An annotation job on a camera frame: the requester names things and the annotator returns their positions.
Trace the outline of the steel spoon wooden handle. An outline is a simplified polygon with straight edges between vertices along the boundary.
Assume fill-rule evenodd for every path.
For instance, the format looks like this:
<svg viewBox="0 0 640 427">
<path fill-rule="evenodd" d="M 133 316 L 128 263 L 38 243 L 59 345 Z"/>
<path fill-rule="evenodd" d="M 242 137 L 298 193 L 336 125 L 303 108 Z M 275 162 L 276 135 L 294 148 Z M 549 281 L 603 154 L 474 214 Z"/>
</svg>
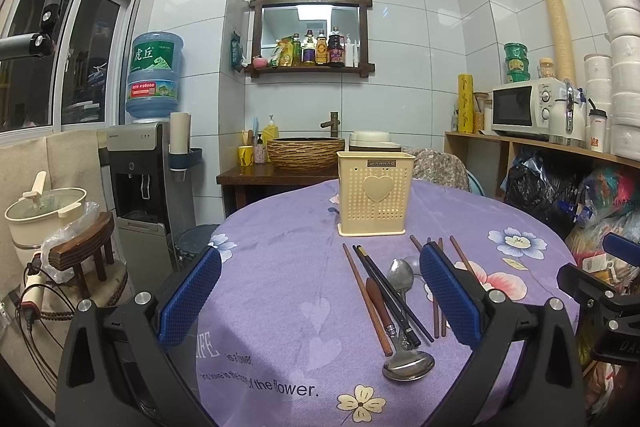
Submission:
<svg viewBox="0 0 640 427">
<path fill-rule="evenodd" d="M 429 353 L 409 347 L 404 335 L 398 332 L 390 318 L 378 285 L 370 277 L 367 278 L 366 289 L 394 349 L 394 354 L 384 362 L 383 376 L 396 383 L 410 383 L 425 377 L 435 366 L 434 358 Z"/>
</svg>

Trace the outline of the small steel spoon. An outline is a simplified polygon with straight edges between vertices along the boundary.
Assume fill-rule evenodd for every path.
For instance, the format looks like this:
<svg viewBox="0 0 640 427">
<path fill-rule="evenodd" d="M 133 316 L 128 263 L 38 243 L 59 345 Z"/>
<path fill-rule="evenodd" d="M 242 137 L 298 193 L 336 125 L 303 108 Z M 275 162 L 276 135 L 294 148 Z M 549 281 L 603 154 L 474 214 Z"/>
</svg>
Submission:
<svg viewBox="0 0 640 427">
<path fill-rule="evenodd" d="M 405 303 L 408 291 L 412 288 L 414 280 L 411 265 L 405 259 L 395 258 L 387 272 L 387 280 Z"/>
</svg>

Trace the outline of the black chopstick gold band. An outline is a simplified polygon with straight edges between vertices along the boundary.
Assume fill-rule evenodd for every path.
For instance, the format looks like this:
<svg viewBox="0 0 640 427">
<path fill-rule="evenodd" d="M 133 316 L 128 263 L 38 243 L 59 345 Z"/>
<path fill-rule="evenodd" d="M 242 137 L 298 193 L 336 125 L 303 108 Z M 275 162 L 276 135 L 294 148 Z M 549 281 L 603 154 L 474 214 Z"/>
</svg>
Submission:
<svg viewBox="0 0 640 427">
<path fill-rule="evenodd" d="M 419 347 L 421 343 L 421 341 L 418 339 L 418 335 L 416 335 L 416 332 L 414 331 L 415 327 L 419 329 L 422 336 L 427 341 L 432 343 L 434 341 L 434 337 L 432 336 L 432 334 L 421 323 L 416 314 L 409 308 L 407 303 L 402 300 L 398 291 L 393 288 L 392 284 L 389 280 L 386 279 L 386 276 L 383 274 L 383 272 L 378 269 L 378 266 L 375 264 L 372 258 L 360 245 L 354 246 L 354 251 L 362 262 L 363 266 L 366 268 L 367 272 L 370 274 L 371 279 L 375 280 L 375 283 L 378 284 L 388 311 L 390 311 L 390 314 L 392 314 L 393 317 L 395 317 L 395 319 L 398 321 L 402 332 L 405 334 L 410 343 L 412 343 L 414 347 Z"/>
</svg>

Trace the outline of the black plastic bag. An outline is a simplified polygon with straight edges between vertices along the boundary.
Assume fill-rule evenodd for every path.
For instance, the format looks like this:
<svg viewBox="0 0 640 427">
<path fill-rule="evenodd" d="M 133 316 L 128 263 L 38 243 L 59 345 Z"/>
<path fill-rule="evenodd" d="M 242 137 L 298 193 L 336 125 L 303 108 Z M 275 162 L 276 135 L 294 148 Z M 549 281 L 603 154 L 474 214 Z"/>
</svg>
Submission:
<svg viewBox="0 0 640 427">
<path fill-rule="evenodd" d="M 566 239 L 575 226 L 582 179 L 588 171 L 567 156 L 524 148 L 504 181 L 504 201 Z"/>
</svg>

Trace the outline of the white electric kettle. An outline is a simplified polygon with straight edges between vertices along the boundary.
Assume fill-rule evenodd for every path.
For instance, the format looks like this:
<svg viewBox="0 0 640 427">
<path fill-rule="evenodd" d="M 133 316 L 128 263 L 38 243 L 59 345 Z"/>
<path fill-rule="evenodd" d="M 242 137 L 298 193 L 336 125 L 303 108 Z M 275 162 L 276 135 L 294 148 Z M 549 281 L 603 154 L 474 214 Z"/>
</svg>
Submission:
<svg viewBox="0 0 640 427">
<path fill-rule="evenodd" d="M 551 107 L 549 141 L 554 144 L 585 147 L 585 132 L 586 120 L 579 93 L 568 80 L 565 80 Z"/>
</svg>

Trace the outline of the wooden side shelf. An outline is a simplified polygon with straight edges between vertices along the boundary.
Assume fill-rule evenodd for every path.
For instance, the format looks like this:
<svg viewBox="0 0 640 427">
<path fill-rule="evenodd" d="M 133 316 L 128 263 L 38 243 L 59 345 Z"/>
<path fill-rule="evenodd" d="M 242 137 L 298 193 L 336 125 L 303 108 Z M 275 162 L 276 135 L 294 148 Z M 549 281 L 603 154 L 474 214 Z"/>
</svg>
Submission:
<svg viewBox="0 0 640 427">
<path fill-rule="evenodd" d="M 445 152 L 457 156 L 466 170 L 478 182 L 487 196 L 503 200 L 503 181 L 518 156 L 539 153 L 552 161 L 569 165 L 570 170 L 591 172 L 605 166 L 616 166 L 639 176 L 638 161 L 609 153 L 598 153 L 580 147 L 554 144 L 524 138 L 511 138 L 494 134 L 465 134 L 446 132 Z"/>
</svg>

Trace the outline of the white microwave oven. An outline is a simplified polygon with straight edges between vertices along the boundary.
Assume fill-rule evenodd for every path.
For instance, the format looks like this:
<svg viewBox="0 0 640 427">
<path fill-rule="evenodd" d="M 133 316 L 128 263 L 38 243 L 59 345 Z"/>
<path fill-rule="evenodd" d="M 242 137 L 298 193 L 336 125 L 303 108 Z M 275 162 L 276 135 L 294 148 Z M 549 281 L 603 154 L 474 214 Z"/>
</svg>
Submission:
<svg viewBox="0 0 640 427">
<path fill-rule="evenodd" d="M 549 122 L 555 100 L 566 93 L 554 78 L 509 82 L 491 92 L 491 130 L 497 134 L 549 140 Z"/>
</svg>

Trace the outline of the grey water dispenser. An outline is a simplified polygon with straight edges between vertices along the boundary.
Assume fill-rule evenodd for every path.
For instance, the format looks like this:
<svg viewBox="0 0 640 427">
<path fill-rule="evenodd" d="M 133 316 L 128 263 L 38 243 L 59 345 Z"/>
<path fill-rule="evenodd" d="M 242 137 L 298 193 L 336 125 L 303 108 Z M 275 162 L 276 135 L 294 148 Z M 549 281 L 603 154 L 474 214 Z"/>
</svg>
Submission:
<svg viewBox="0 0 640 427">
<path fill-rule="evenodd" d="M 168 122 L 107 128 L 106 155 L 131 284 L 156 291 L 180 268 L 175 238 L 195 227 L 191 173 L 170 169 Z"/>
</svg>

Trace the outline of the cream cooking pot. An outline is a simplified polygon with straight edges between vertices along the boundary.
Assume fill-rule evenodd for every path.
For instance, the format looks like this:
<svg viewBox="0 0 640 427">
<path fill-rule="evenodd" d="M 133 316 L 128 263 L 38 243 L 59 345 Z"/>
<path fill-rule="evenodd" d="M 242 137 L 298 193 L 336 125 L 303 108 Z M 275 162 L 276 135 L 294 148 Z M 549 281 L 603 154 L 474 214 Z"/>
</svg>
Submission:
<svg viewBox="0 0 640 427">
<path fill-rule="evenodd" d="M 43 242 L 85 213 L 87 191 L 81 187 L 46 188 L 48 173 L 39 171 L 32 188 L 6 208 L 11 241 L 21 265 L 41 251 Z"/>
</svg>

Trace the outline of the tall paper cup stack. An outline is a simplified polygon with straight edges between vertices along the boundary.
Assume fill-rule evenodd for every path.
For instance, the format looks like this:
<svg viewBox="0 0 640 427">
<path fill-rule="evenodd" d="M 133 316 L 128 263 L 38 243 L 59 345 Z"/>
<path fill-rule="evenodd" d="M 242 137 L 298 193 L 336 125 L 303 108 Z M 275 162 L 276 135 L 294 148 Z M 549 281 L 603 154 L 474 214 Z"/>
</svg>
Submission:
<svg viewBox="0 0 640 427">
<path fill-rule="evenodd" d="M 554 46 L 556 78 L 577 86 L 573 43 L 563 0 L 544 0 Z"/>
</svg>

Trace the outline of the green instant noodle bowls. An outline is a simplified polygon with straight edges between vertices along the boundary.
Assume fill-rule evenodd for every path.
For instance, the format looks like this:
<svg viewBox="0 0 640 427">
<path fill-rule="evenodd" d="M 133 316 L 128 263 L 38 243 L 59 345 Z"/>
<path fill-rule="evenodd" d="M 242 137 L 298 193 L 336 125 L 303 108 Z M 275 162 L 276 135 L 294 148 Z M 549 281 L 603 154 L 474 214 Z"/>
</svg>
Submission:
<svg viewBox="0 0 640 427">
<path fill-rule="evenodd" d="M 508 42 L 503 45 L 506 54 L 506 80 L 509 82 L 530 79 L 528 49 L 523 43 Z"/>
</svg>

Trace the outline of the cream heart utensil holder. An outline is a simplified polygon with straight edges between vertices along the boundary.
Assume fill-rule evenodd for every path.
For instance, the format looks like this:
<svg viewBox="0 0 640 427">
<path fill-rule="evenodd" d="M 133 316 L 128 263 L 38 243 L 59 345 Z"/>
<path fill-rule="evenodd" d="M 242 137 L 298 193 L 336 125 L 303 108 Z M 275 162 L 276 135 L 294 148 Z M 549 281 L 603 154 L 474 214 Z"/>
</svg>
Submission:
<svg viewBox="0 0 640 427">
<path fill-rule="evenodd" d="M 414 157 L 401 152 L 338 152 L 338 233 L 405 234 L 413 164 Z"/>
</svg>

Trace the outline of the yellow mug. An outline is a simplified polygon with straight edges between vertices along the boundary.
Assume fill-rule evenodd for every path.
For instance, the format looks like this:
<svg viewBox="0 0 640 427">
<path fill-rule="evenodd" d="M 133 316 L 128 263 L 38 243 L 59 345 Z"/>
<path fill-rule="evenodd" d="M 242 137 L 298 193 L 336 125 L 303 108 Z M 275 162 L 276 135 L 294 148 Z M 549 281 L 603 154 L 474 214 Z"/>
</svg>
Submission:
<svg viewBox="0 0 640 427">
<path fill-rule="evenodd" d="M 238 161 L 240 167 L 250 167 L 254 164 L 254 146 L 241 145 L 238 147 Z"/>
</svg>

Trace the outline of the stacked white bowls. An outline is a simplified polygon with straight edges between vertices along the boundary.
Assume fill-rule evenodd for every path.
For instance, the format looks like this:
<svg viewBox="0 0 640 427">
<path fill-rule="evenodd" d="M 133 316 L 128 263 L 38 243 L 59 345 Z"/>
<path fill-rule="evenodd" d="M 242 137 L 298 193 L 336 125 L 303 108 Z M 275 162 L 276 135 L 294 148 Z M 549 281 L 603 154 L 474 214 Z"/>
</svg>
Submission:
<svg viewBox="0 0 640 427">
<path fill-rule="evenodd" d="M 349 135 L 349 150 L 353 152 L 400 152 L 401 146 L 392 140 L 390 132 L 353 131 Z"/>
</svg>

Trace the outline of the wooden framed wall shelf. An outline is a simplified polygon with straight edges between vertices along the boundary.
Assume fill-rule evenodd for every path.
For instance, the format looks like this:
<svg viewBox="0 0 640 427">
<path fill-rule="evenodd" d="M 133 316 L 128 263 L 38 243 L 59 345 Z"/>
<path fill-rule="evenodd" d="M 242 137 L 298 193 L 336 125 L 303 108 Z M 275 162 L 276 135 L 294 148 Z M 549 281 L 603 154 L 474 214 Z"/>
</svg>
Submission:
<svg viewBox="0 0 640 427">
<path fill-rule="evenodd" d="M 250 0 L 252 46 L 245 74 L 375 72 L 369 53 L 372 0 Z"/>
</svg>

